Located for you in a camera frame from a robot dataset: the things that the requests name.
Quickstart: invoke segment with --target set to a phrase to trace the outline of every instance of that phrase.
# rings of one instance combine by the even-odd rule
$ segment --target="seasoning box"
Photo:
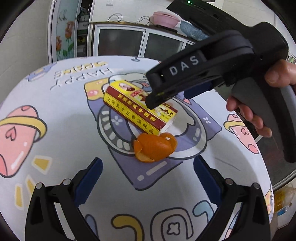
[[[124,81],[112,82],[104,95],[104,103],[130,120],[148,134],[160,135],[173,123],[177,110],[162,104],[149,110],[145,104],[148,94]]]

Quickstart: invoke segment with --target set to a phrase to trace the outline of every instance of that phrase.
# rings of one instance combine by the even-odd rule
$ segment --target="device handle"
[[[296,95],[292,87],[271,87],[260,74],[238,81],[232,95],[249,106],[272,130],[285,160],[296,162]]]

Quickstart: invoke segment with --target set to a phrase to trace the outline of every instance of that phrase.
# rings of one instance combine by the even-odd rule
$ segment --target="table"
[[[141,131],[104,105],[103,96],[109,83],[122,79],[150,92],[144,73],[157,64],[127,56],[63,60],[30,74],[9,94],[0,108],[0,212],[20,240],[36,183],[60,184],[95,157],[103,161],[103,173],[79,208],[101,240],[195,240],[217,209],[193,170],[200,154],[224,178],[258,182],[272,219],[274,196],[262,156],[215,90],[169,100],[178,110],[168,129],[176,151],[155,163],[135,159],[132,143]],[[230,234],[239,208],[222,237]]]

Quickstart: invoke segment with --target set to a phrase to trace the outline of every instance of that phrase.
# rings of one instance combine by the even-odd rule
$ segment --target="finger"
[[[238,108],[240,102],[235,99],[233,96],[228,97],[227,101],[226,101],[226,109],[228,111],[234,111]]]
[[[271,129],[269,129],[269,128],[266,127],[266,126],[263,127],[262,129],[258,129],[258,128],[255,127],[255,129],[256,129],[258,135],[261,135],[261,136],[263,136],[263,137],[267,137],[267,138],[270,138],[270,137],[272,136],[272,131],[271,131]]]
[[[295,85],[296,65],[280,60],[266,72],[265,80],[272,87]]]
[[[262,129],[264,123],[261,117],[254,115],[253,119],[250,121],[257,129]]]
[[[253,111],[250,109],[250,107],[246,106],[245,104],[240,104],[239,110],[240,110],[242,116],[247,121],[251,121],[253,119],[254,115],[253,115]]]

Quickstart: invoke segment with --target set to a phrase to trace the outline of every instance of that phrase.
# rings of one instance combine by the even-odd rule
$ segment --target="orange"
[[[172,154],[177,147],[176,138],[170,133],[159,136],[142,133],[134,141],[136,158],[141,162],[160,161]]]

